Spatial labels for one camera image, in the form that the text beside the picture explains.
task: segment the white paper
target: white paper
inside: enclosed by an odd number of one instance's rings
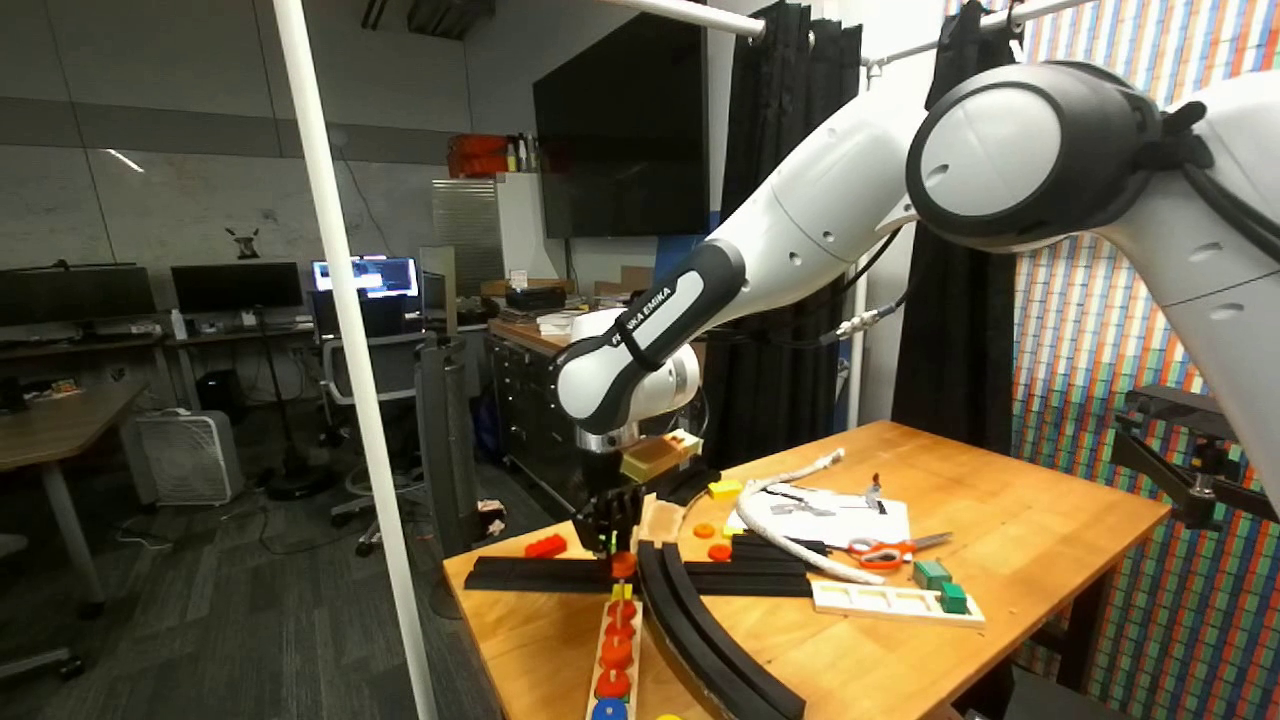
[[[812,608],[821,611],[872,611],[872,614],[921,614],[953,623],[983,623],[987,614],[969,597],[963,611],[945,611],[940,591],[927,589],[872,589],[872,584],[837,584],[812,580]]]
[[[767,496],[757,490],[751,507],[761,507],[761,520],[801,542],[828,542],[828,547],[847,547],[847,542],[900,542],[913,541],[913,517],[903,498],[878,498],[872,507],[865,496],[837,496],[837,490],[804,490],[789,489],[791,496]]]

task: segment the office chair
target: office chair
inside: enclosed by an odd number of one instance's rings
[[[409,330],[409,337],[368,337],[368,355],[373,355],[373,380],[376,380],[376,398],[382,404],[382,424],[386,424],[386,444],[394,438],[394,426],[393,426],[393,409],[401,404],[411,404],[415,398],[415,355],[420,355],[420,342],[427,342],[432,337],[425,330]],[[358,481],[358,432],[353,424],[353,380],[348,380],[348,360],[344,360],[344,342],[338,339],[321,339],[321,395],[323,395],[323,412],[326,412],[326,424],[348,424],[344,444],[353,450],[353,463],[344,472],[344,489],[353,498],[344,504],[330,504],[326,507],[326,520],[330,523],[344,523],[353,517],[365,517],[373,512],[373,490],[368,484]],[[420,469],[415,469],[415,436],[393,444],[393,469],[394,469],[394,496],[402,504],[415,504],[415,490],[411,484],[420,481]],[[355,551],[368,556],[379,547],[379,528],[376,520],[358,533],[355,541]]]
[[[0,533],[0,559],[23,551],[26,541],[23,536],[4,536]],[[0,681],[9,675],[23,675],[37,669],[54,669],[63,681],[85,671],[85,655],[77,655],[71,648],[46,648],[46,653],[33,653],[33,655],[16,655],[16,658],[0,658]]]

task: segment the computer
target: computer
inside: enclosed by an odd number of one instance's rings
[[[420,330],[425,292],[420,292],[420,271],[411,256],[353,256],[353,275],[355,275],[368,337]],[[312,263],[312,311],[317,311],[317,329],[330,337],[335,304],[330,304],[326,260]]]
[[[138,263],[51,263],[0,271],[0,329],[154,318],[151,278]]]
[[[296,263],[176,263],[172,292],[181,311],[264,311],[302,304]]]

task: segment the floor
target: floor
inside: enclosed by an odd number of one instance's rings
[[[236,436],[249,474],[276,463],[273,412],[239,418]],[[386,568],[379,551],[355,556],[365,520],[330,523],[326,507],[348,498],[338,484],[306,498],[273,498],[251,481],[226,507],[142,512],[117,444],[77,458],[67,474],[113,604],[104,614],[81,614],[85,589],[41,484],[0,484],[0,528],[33,541],[23,556],[0,565],[0,658],[51,645],[87,658],[77,681],[54,671],[0,681],[4,720],[411,716]],[[508,533],[553,520],[498,463],[478,463],[476,489],[504,498]],[[402,528],[440,716],[498,716],[440,574],[440,551],[427,542],[427,520],[409,512]],[[1113,720],[1115,710],[1021,671],[1009,720],[1022,716]]]

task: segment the wooden table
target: wooden table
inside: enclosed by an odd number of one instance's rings
[[[1064,604],[1105,580],[1166,512],[1154,498],[903,424],[840,432],[723,474],[765,481],[804,469],[832,447],[847,450],[844,463],[801,489],[865,490],[867,474],[878,472],[885,496],[906,498],[913,533],[953,533],[953,542],[927,556],[976,597],[987,623],[844,614],[815,611],[806,599],[707,597],[723,633],[801,691],[806,716],[878,720],[940,710]],[[727,507],[731,498],[710,496],[689,507],[679,533],[685,559],[705,559],[707,551],[689,528],[705,520],[718,523]],[[464,589],[476,556],[514,556],[523,541],[450,556],[450,591],[508,716],[583,716],[605,597]],[[677,710],[679,720],[707,716],[643,635],[641,716],[658,710]]]
[[[87,450],[137,398],[138,384],[98,384],[67,398],[44,398],[26,412],[0,417],[0,481],[16,469],[41,469],[44,496],[51,504],[54,528],[67,542],[71,565],[87,584],[87,604],[104,604],[104,580],[95,574],[67,481],[63,458]]]

